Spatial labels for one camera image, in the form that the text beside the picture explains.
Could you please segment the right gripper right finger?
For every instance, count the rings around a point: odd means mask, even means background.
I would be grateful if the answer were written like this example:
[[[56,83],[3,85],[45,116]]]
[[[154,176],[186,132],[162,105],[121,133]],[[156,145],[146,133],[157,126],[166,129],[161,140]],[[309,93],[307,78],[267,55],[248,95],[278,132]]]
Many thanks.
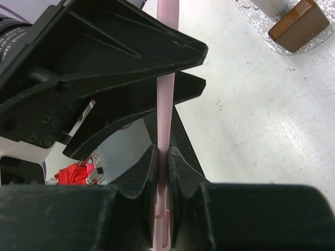
[[[334,214],[305,185],[211,183],[169,150],[176,250],[334,250]]]

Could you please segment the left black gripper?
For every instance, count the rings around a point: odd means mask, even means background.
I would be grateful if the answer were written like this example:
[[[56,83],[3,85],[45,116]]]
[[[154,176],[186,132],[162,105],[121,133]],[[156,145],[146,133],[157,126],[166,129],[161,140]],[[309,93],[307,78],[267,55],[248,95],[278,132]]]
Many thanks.
[[[92,100],[74,51],[97,13],[96,1],[61,1],[35,24],[1,15],[1,137],[50,148]]]

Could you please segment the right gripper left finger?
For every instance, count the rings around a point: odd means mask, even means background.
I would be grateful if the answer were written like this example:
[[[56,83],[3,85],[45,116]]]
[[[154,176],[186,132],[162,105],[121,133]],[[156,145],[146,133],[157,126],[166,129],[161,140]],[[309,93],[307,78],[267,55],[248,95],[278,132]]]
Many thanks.
[[[110,184],[1,188],[1,250],[148,250],[158,149]]]

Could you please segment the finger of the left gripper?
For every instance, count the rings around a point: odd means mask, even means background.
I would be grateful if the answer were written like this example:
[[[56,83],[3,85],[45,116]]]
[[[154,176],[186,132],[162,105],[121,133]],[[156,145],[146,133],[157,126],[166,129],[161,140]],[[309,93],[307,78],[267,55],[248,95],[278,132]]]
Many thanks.
[[[61,1],[59,80],[123,84],[175,74],[178,84],[202,84],[185,73],[202,65],[208,46],[127,1]]]
[[[63,150],[63,154],[83,161],[113,133],[156,110],[156,78],[147,78],[102,92],[95,97],[95,105]]]

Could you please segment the toothpaste tube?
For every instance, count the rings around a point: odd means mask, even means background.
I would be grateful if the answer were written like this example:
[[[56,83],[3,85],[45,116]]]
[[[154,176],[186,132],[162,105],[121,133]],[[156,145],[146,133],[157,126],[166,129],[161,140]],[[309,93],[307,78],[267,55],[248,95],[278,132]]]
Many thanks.
[[[251,0],[251,2],[270,18],[283,15],[291,3],[290,0]]]

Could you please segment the clear rack with brown ends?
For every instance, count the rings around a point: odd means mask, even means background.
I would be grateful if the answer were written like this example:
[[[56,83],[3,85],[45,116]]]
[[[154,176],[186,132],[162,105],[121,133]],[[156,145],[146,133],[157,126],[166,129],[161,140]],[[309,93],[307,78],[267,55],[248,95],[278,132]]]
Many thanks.
[[[330,21],[313,0],[297,3],[270,30],[270,38],[294,53],[330,25]]]

